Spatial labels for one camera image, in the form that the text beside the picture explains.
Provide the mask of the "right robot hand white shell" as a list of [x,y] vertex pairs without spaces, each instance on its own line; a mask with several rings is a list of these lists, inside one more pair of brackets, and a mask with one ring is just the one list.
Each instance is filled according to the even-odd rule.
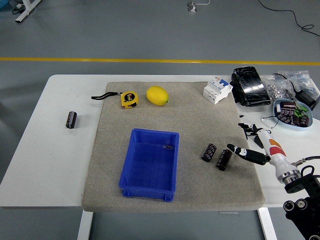
[[238,124],[245,133],[252,133],[257,140],[257,144],[265,150],[265,154],[241,148],[233,144],[228,144],[227,147],[238,155],[240,158],[255,163],[258,165],[265,165],[269,162],[275,167],[275,176],[280,182],[284,182],[286,178],[300,178],[301,173],[299,169],[292,165],[287,158],[282,146],[275,140],[269,130],[257,127],[255,124]]

